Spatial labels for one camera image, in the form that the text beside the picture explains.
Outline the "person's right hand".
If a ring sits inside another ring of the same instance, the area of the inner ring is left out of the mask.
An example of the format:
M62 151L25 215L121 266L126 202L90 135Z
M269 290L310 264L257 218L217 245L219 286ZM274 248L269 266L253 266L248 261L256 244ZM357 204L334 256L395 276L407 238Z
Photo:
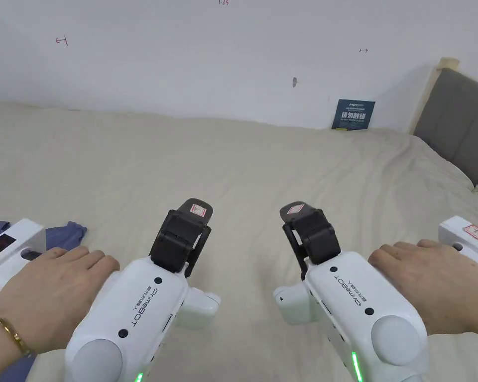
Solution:
M382 245L368 258L415 307L429 335L478 335L478 263L429 239Z

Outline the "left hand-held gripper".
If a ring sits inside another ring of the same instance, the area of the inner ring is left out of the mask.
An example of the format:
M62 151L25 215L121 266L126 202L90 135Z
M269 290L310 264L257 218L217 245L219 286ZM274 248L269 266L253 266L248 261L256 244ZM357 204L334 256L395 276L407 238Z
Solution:
M77 326L64 358L66 382L144 382L174 324L208 327L221 300L188 278L209 238L210 204L197 198L169 210L148 257L106 280ZM24 218L0 233L0 292L46 249L45 228Z

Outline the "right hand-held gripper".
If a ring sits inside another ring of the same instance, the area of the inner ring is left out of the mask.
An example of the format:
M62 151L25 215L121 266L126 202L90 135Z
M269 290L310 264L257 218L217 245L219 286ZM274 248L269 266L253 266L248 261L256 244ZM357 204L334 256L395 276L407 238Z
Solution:
M427 330L414 306L359 253L343 251L323 211L297 201L280 209L301 281L274 299L284 321L320 321L355 382L420 382Z

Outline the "person's left hand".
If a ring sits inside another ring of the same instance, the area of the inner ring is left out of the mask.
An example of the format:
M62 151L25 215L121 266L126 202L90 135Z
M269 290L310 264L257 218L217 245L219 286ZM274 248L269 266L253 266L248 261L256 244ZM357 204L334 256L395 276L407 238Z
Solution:
M0 291L0 319L36 354L64 349L109 276L120 265L100 250L53 248Z

